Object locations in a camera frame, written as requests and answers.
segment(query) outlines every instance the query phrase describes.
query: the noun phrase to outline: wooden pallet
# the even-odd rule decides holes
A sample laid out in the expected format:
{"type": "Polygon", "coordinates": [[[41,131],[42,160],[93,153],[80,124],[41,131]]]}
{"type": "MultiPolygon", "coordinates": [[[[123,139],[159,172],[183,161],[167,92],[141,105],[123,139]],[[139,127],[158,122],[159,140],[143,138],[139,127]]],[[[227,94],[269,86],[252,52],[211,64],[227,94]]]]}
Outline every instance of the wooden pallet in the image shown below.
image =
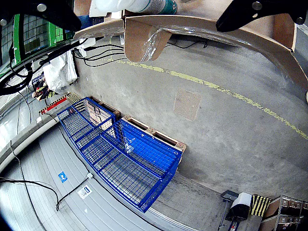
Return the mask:
{"type": "Polygon", "coordinates": [[[160,132],[160,131],[157,131],[156,129],[132,118],[130,115],[126,115],[122,118],[123,120],[129,122],[130,124],[134,125],[135,127],[145,131],[146,133],[148,133],[149,135],[159,139],[160,141],[168,144],[169,146],[171,147],[174,147],[180,151],[182,151],[182,153],[185,151],[186,149],[186,144],[174,139],[174,138],[171,138],[167,135],[165,135],[164,133],[160,132]]]}
{"type": "Polygon", "coordinates": [[[121,113],[119,110],[116,110],[114,107],[110,106],[109,104],[95,98],[94,96],[90,96],[90,99],[92,99],[94,102],[96,102],[98,105],[102,106],[103,108],[107,109],[108,111],[112,112],[116,115],[117,119],[120,118],[121,113]]]}

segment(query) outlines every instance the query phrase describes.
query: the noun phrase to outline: yellow painted line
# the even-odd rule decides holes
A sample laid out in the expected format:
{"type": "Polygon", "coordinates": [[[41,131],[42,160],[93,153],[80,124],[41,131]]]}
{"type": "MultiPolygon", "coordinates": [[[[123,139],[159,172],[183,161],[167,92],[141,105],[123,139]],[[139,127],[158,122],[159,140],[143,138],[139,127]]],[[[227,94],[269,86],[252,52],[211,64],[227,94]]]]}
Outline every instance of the yellow painted line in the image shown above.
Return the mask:
{"type": "Polygon", "coordinates": [[[150,66],[150,65],[146,65],[146,64],[138,64],[138,63],[134,63],[134,62],[131,62],[131,61],[121,61],[121,60],[118,60],[118,61],[115,61],[115,62],[119,63],[119,64],[127,64],[127,65],[131,65],[131,66],[141,67],[141,68],[144,68],[144,69],[157,71],[157,72],[161,72],[161,73],[167,73],[167,74],[170,74],[172,76],[180,77],[182,79],[189,80],[189,81],[192,81],[192,82],[195,82],[195,83],[198,83],[198,84],[205,85],[209,88],[213,88],[215,90],[218,90],[218,91],[225,93],[227,95],[230,95],[230,96],[232,96],[236,99],[242,100],[245,103],[250,104],[250,105],[260,109],[261,111],[269,114],[270,116],[276,118],[277,120],[283,122],[285,125],[289,126],[291,129],[293,129],[299,135],[301,135],[304,139],[308,140],[308,136],[303,131],[301,131],[300,129],[298,129],[294,125],[292,125],[289,121],[282,118],[280,115],[276,114],[275,112],[273,112],[269,108],[263,107],[262,105],[253,101],[252,99],[249,99],[249,98],[247,98],[247,97],[245,97],[241,94],[238,94],[236,92],[232,92],[231,90],[225,89],[225,88],[223,88],[223,87],[221,87],[221,86],[219,86],[215,83],[211,83],[211,82],[205,81],[203,79],[199,79],[199,78],[196,78],[196,77],[193,77],[193,76],[190,76],[190,75],[187,75],[187,74],[183,74],[183,73],[180,73],[180,72],[166,70],[166,69],[163,69],[163,68],[158,67],[158,66],[150,66]]]}

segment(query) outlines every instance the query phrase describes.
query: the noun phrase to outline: wire grid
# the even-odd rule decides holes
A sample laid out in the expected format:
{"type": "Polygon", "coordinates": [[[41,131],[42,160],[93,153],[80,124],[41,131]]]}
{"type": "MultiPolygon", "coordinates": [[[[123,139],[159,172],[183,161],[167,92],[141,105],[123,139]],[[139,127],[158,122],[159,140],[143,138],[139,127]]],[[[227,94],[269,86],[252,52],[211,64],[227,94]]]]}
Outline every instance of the wire grid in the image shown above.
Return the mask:
{"type": "Polygon", "coordinates": [[[1,60],[0,64],[10,61],[9,49],[13,42],[14,20],[12,19],[7,25],[1,29],[1,60]]]}
{"type": "Polygon", "coordinates": [[[163,176],[163,170],[134,153],[133,147],[129,145],[128,142],[125,142],[125,139],[122,137],[121,131],[118,128],[113,126],[113,129],[109,129],[106,133],[103,133],[102,136],[116,145],[122,152],[126,153],[126,155],[134,158],[139,164],[142,164],[159,176],[163,176]]]}
{"type": "Polygon", "coordinates": [[[142,211],[147,211],[148,208],[154,203],[154,201],[157,199],[157,197],[162,193],[162,191],[165,189],[165,187],[169,184],[169,182],[172,180],[177,168],[179,165],[179,160],[177,160],[173,166],[171,167],[171,169],[169,170],[169,172],[167,173],[167,175],[165,176],[165,178],[162,180],[162,182],[157,186],[157,188],[150,194],[147,196],[147,199],[145,202],[142,203],[142,205],[140,206],[140,209],[142,211]]]}
{"type": "MultiPolygon", "coordinates": [[[[78,110],[78,112],[80,112],[94,127],[114,116],[112,113],[109,113],[96,105],[89,98],[82,99],[81,101],[75,103],[73,107],[76,108],[76,110],[78,110]]],[[[106,130],[111,125],[112,121],[106,124],[104,123],[101,125],[101,129],[106,130]]]]}
{"type": "Polygon", "coordinates": [[[139,205],[151,188],[159,181],[158,177],[145,171],[140,165],[123,154],[120,154],[106,166],[101,174],[135,205],[139,205]]]}
{"type": "Polygon", "coordinates": [[[108,129],[103,135],[161,176],[168,171],[174,160],[181,156],[179,150],[158,141],[124,120],[116,122],[113,129],[108,129]]]}
{"type": "Polygon", "coordinates": [[[89,132],[92,127],[72,107],[68,107],[58,114],[65,130],[70,138],[76,141],[82,135],[89,132]]]}
{"type": "Polygon", "coordinates": [[[31,51],[26,51],[26,54],[37,49],[48,47],[48,31],[48,22],[45,19],[28,14],[24,15],[24,45],[39,39],[39,47],[31,51]]]}
{"type": "Polygon", "coordinates": [[[112,151],[113,146],[106,142],[102,137],[93,141],[89,146],[81,150],[83,156],[93,165],[99,161],[103,156],[112,151]]]}
{"type": "Polygon", "coordinates": [[[64,34],[63,34],[63,29],[59,28],[58,26],[56,26],[56,42],[61,42],[64,40],[64,34]]]}
{"type": "Polygon", "coordinates": [[[95,139],[95,137],[97,137],[102,132],[103,130],[100,127],[98,127],[89,134],[87,134],[84,138],[76,142],[76,145],[78,146],[78,148],[82,149],[85,145],[87,145],[91,140],[95,139]]]}

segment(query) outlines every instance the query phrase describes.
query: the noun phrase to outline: blue sign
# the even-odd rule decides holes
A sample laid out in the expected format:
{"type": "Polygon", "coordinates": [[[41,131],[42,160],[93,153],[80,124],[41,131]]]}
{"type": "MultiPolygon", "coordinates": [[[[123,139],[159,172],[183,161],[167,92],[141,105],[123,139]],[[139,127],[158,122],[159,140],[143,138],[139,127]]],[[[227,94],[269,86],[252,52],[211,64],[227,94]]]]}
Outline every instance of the blue sign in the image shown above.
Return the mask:
{"type": "Polygon", "coordinates": [[[63,171],[58,176],[59,176],[62,183],[64,183],[67,180],[67,177],[66,177],[66,175],[64,174],[63,171]]]}

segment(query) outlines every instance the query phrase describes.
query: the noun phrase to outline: white label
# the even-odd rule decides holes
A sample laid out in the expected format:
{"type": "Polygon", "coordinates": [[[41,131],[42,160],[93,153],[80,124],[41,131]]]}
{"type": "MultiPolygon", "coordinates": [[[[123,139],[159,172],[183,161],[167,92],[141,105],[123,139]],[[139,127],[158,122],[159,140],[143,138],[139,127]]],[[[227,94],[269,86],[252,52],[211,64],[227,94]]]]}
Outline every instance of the white label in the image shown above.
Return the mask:
{"type": "Polygon", "coordinates": [[[37,118],[37,124],[42,121],[42,117],[37,118]]]}
{"type": "Polygon", "coordinates": [[[92,190],[88,187],[88,185],[86,185],[78,191],[78,194],[81,199],[85,199],[87,196],[90,195],[91,192],[92,190]]]}

